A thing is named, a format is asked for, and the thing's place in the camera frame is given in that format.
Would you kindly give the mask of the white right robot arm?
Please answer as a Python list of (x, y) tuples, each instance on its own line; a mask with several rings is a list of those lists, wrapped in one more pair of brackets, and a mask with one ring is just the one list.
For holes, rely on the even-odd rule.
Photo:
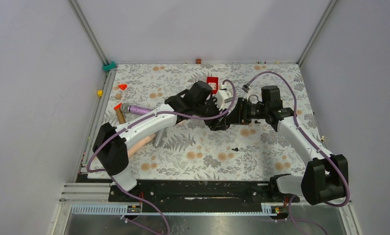
[(276, 202), (288, 194), (301, 196), (311, 205), (344, 198), (340, 206), (350, 199), (348, 185), (348, 162), (344, 155), (335, 155), (327, 150), (299, 123), (294, 110), (283, 107), (277, 86), (261, 88), (262, 100), (252, 103), (238, 98), (233, 111), (226, 117), (226, 124), (247, 125), (254, 119), (263, 119), (279, 135), (287, 140), (304, 162), (303, 176), (275, 175), (269, 180), (268, 195)]

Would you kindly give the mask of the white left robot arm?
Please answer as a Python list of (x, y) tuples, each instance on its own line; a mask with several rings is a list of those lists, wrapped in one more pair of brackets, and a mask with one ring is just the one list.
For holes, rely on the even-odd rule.
[(139, 188), (128, 168), (128, 150), (149, 135), (183, 120), (223, 120), (229, 110), (220, 112), (216, 101), (211, 86), (197, 81), (189, 89), (168, 97), (159, 107), (132, 121), (116, 127), (107, 122), (98, 131), (91, 159), (98, 158), (103, 171), (121, 190), (121, 196), (134, 201), (139, 196)]

